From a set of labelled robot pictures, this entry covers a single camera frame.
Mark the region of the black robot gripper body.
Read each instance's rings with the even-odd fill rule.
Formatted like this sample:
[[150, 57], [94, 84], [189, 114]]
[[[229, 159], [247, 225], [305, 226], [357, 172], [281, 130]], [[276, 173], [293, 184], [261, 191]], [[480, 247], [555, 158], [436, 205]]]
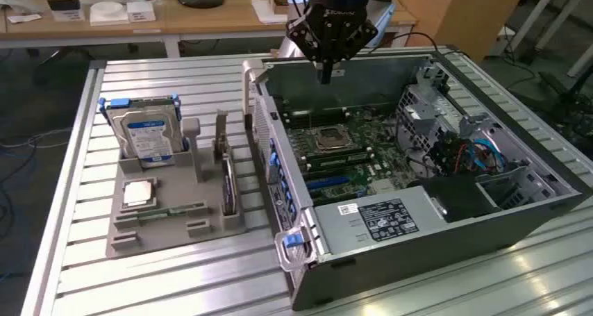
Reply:
[[325, 33], [328, 22], [363, 22], [367, 19], [368, 0], [309, 0], [305, 18], [311, 31], [319, 42], [323, 60], [325, 61]]

